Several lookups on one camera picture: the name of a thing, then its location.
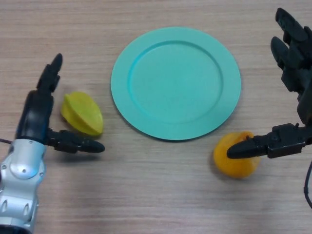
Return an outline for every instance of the orange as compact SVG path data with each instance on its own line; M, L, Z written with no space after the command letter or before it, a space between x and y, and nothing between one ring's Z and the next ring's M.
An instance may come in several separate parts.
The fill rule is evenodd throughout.
M231 146L253 136L248 131L229 133L219 141L214 149L214 162L222 173L235 179L242 179L250 176L257 169L261 161L260 157L244 159L230 159L227 157L227 150Z

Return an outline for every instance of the teal plate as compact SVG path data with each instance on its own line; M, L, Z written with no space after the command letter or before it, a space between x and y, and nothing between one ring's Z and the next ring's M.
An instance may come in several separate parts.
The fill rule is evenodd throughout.
M132 41L114 65L111 86L132 126L160 139L187 140L226 121L241 80L234 57L215 38L170 27Z

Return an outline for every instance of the wooden table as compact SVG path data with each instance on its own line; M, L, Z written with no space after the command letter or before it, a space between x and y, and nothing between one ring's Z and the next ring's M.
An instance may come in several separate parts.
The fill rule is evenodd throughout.
M47 63L62 52L64 64L51 117L63 95L89 93L105 117L98 156L49 149L40 186L37 234L302 234L312 211L303 182L312 147L300 155L263 157L246 180L221 175L212 151L231 131L265 134L296 123L296 94L281 82L270 51L282 37L278 7L312 26L311 0L3 0L0 2L0 137L13 139L27 93ZM209 33L233 53L242 95L219 129L197 140L168 143L148 138L118 114L110 93L114 62L139 35L165 26ZM5 156L7 146L1 145Z

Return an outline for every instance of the plate rim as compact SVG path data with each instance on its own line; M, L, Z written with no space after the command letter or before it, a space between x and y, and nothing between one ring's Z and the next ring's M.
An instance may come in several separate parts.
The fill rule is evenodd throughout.
M201 127L201 131L196 131L197 134L194 134L194 133L190 134L188 131L185 131L184 135L182 134L183 136L178 136L178 134L173 134L173 132L172 132L173 130L176 130L176 132L181 132L179 129L177 129L177 126L176 126L176 125L181 126L181 124L164 124L163 125L163 127L164 127L163 132L158 132L158 133L156 133L154 130L150 130L150 129L146 129L146 127L142 127L139 120L136 120L133 116L129 115L129 110L128 110L129 107L125 106L125 104L124 104L124 101L126 100L125 96L127 96L127 95L124 93L120 93L118 91L118 89L120 89L120 84L117 83L116 77L119 76L119 72L118 72L120 70L119 67L121 66L121 68L123 70L127 71L127 73L128 73L129 69L130 69L129 63L130 64L134 63L134 61L132 59L133 59L133 57L137 58L139 56L138 51L141 51L141 53L142 53L142 51L144 51L144 49L147 49L146 48L147 45L150 45L149 47L151 47L154 44L161 43L161 41L158 41L158 39L162 39L162 41L164 41L163 37L167 37L168 35L170 35L170 37L173 37L173 38L175 37L175 35L177 38L182 37L180 39L180 41L186 41L186 42L192 43L196 46L199 46L200 48L205 49L206 52L209 53L215 59L214 62L220 67L220 72L222 74L222 82L223 83L226 84L226 79L231 79L231 76L232 76L232 80L233 79L235 80L234 81L234 85L235 85L234 94L233 94L233 89L231 89L231 87L229 88L229 85L222 84L220 97L214 105L214 107L217 106L220 103L221 98L224 98L224 92L229 92L229 94L232 94L232 98L231 98L231 100L229 100L230 105L227 102L223 101L223 104L225 105L225 107L223 109L227 110L226 113L223 113L222 112L223 110L220 109L220 107L219 107L217 112L223 113L222 114L223 117L219 118L218 114L216 113L215 115L212 116L214 121L207 122L206 127ZM214 44L214 46L215 46L215 47L212 46L214 49L213 52L211 52L211 50L207 50L208 44L211 44L211 43ZM218 56L214 56L214 54L216 55L216 54L220 53L220 51L223 54L226 54L227 57L219 58ZM232 68L230 69L230 71L227 71L227 69L222 70L222 68L227 67L227 63L229 61L232 63ZM128 76L124 77L123 79L125 79L124 83L127 84L128 83ZM216 128L221 126L231 116L231 114L233 113L235 107L237 106L239 98L240 98L241 77L240 77L240 70L239 70L238 64L237 64L234 56L225 47L225 45L223 45L217 39L210 36L209 34L206 34L202 31L199 31L199 30L193 29L193 28L166 27L166 28L160 28L160 29L156 29L156 30L147 32L147 33L137 37L136 39L134 39L131 43L129 43L123 49L123 51L118 56L118 58L114 64L114 67L113 67L113 71L112 71L112 75L111 75L111 92L112 92L112 97L113 97L113 101L115 103L115 106L116 106L117 110L119 111L119 113L122 115L123 119L126 120L131 126L136 128L137 130L139 130L139 131L141 131L144 134L147 134L149 136L159 138L159 139L163 139L163 140L189 140L189 139L204 136L204 135L212 132L213 130L215 130ZM149 118L148 115L144 115L144 112L142 112L140 110L137 110L137 112L141 113L141 115L144 116L144 118L147 118L149 121L151 121L151 119Z

